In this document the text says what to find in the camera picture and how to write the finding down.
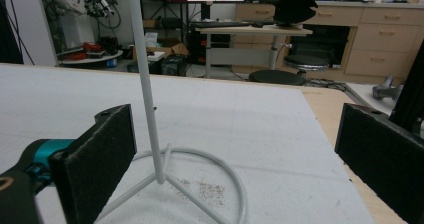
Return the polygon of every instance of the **round black seat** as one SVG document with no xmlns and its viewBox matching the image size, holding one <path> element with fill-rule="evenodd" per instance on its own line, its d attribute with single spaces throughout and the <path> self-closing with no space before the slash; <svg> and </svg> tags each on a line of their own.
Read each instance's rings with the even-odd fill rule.
<svg viewBox="0 0 424 224">
<path fill-rule="evenodd" d="M 252 72 L 249 75 L 249 81 L 292 86 L 303 86 L 306 84 L 305 78 L 291 72 L 279 70 L 260 70 Z"/>
<path fill-rule="evenodd" d="M 307 71 L 324 71 L 328 62 L 324 59 L 304 55 L 289 55 L 284 57 L 284 63 L 291 68 L 299 70 L 298 75 L 304 76 Z"/>
</svg>

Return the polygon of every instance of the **drawer handle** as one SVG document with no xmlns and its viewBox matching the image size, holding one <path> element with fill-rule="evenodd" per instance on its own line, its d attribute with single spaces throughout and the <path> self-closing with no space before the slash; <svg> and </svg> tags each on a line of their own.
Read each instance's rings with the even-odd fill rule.
<svg viewBox="0 0 424 224">
<path fill-rule="evenodd" d="M 395 34 L 395 31 L 380 30 L 380 35 L 393 36 L 394 34 Z"/>
<path fill-rule="evenodd" d="M 399 15 L 388 15 L 388 14 L 386 14 L 386 15 L 384 15 L 384 17 L 386 19 L 395 19 L 395 20 L 399 20 L 400 19 L 400 16 Z"/>
<path fill-rule="evenodd" d="M 268 10 L 256 10 L 256 13 L 266 14 L 266 13 L 269 13 L 269 11 Z"/>
<path fill-rule="evenodd" d="M 332 12 L 318 12 L 318 15 L 320 15 L 320 16 L 332 16 L 333 13 Z"/>
<path fill-rule="evenodd" d="M 383 57 L 371 57 L 371 61 L 373 62 L 384 62 L 386 58 Z"/>
</svg>

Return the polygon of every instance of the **desk leg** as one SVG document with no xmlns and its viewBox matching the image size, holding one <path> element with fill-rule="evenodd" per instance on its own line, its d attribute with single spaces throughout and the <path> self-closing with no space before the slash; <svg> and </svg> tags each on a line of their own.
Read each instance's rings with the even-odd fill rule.
<svg viewBox="0 0 424 224">
<path fill-rule="evenodd" d="M 206 78 L 210 77 L 211 72 L 211 62 L 212 62 L 212 53 L 211 53 L 211 34 L 206 34 Z"/>
<path fill-rule="evenodd" d="M 272 40 L 271 54 L 269 55 L 269 69 L 275 70 L 275 62 L 277 61 L 278 47 L 280 46 L 281 36 L 274 36 Z"/>
</svg>

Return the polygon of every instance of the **white metal stand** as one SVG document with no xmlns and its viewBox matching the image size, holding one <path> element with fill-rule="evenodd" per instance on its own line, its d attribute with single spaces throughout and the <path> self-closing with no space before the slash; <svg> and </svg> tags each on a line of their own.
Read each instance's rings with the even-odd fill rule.
<svg viewBox="0 0 424 224">
<path fill-rule="evenodd" d="M 142 180 L 139 184 L 131 188 L 129 191 L 124 193 L 115 201 L 105 206 L 105 208 L 103 208 L 102 213 L 99 214 L 96 222 L 101 220 L 103 217 L 105 217 L 110 212 L 112 212 L 117 207 L 119 207 L 122 203 L 127 201 L 129 198 L 131 198 L 132 196 L 137 194 L 139 191 L 141 191 L 143 188 L 151 184 L 154 180 L 156 180 L 159 184 L 163 184 L 165 181 L 168 181 L 171 185 L 173 185 L 176 189 L 178 189 L 182 194 L 184 194 L 188 199 L 190 199 L 194 204 L 196 204 L 200 209 L 202 209 L 207 215 L 209 215 L 217 223 L 229 224 L 230 222 L 228 220 L 226 220 L 223 216 L 221 216 L 215 210 L 211 209 L 203 200 L 198 198 L 188 188 L 182 185 L 176 177 L 166 172 L 166 169 L 168 166 L 167 164 L 168 164 L 171 152 L 174 151 L 174 152 L 183 152 L 183 153 L 199 155 L 199 156 L 208 158 L 212 161 L 215 161 L 216 163 L 221 165 L 232 176 L 233 180 L 235 181 L 238 187 L 239 195 L 240 195 L 241 206 L 239 211 L 238 223 L 244 223 L 245 216 L 246 216 L 246 209 L 247 209 L 246 192 L 238 175 L 227 163 L 225 163 L 225 161 L 202 151 L 186 149 L 186 148 L 174 148 L 172 150 L 171 145 L 168 145 L 166 150 L 162 151 L 165 154 L 163 162 L 162 162 L 161 151 L 159 148 L 156 119 L 154 114 L 156 107 L 153 105 L 152 88 L 150 84 L 150 74 L 148 69 L 146 44 L 144 40 L 144 28 L 142 23 L 140 3 L 139 3 L 139 0 L 129 0 L 129 4 L 130 4 L 133 32 L 134 32 L 135 46 L 137 50 L 138 69 L 140 72 L 140 80 L 141 80 L 141 86 L 143 91 L 144 106 L 145 106 L 147 126 L 149 129 L 149 137 L 150 137 L 150 145 L 151 145 L 151 152 L 139 154 L 134 158 L 134 160 L 144 156 L 152 155 L 155 172 L 150 174 L 148 177 Z"/>
</svg>

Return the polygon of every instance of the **computer mouse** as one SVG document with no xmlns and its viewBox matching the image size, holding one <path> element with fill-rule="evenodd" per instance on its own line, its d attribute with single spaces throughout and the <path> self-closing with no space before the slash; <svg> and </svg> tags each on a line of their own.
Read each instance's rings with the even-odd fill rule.
<svg viewBox="0 0 424 224">
<path fill-rule="evenodd" d="M 257 22 L 254 22 L 254 23 L 252 24 L 252 27 L 256 27 L 256 28 L 262 28 L 262 27 L 264 27 L 264 24 L 262 24 L 262 23 L 257 23 Z"/>
</svg>

